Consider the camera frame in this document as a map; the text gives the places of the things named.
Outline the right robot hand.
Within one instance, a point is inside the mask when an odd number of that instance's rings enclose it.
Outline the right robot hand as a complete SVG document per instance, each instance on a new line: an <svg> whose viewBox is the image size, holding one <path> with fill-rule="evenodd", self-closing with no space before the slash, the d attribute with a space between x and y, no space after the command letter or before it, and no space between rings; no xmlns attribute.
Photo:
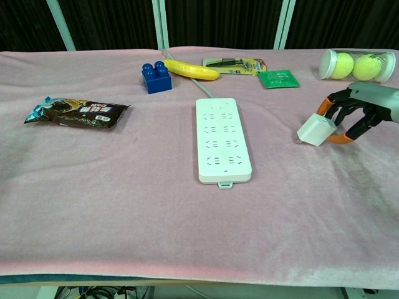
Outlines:
<svg viewBox="0 0 399 299"><path fill-rule="evenodd" d="M330 135L327 141L344 145L355 141L382 121L398 123L398 89L367 82L351 83L345 90L328 95L317 109L317 114L331 119L335 125L361 108L364 116L345 133Z"/></svg>

